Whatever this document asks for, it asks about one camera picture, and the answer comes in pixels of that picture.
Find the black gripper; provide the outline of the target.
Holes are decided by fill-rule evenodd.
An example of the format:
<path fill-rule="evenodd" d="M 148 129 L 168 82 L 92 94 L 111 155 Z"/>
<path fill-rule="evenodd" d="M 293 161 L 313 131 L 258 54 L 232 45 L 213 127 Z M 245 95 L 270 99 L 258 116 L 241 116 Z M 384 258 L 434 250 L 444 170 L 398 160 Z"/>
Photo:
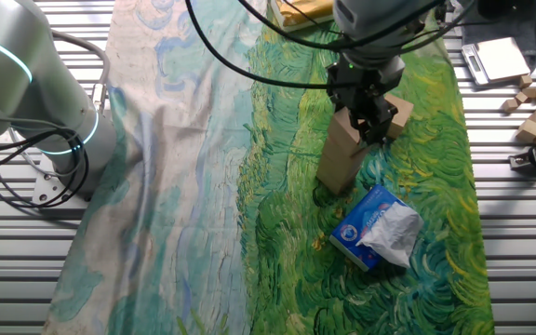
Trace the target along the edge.
<path fill-rule="evenodd" d="M 398 86 L 404 69 L 399 56 L 371 68 L 353 65 L 340 56 L 327 68 L 327 94 L 334 113 L 347 112 L 366 145 L 384 143 L 397 108 L 383 95 Z"/>

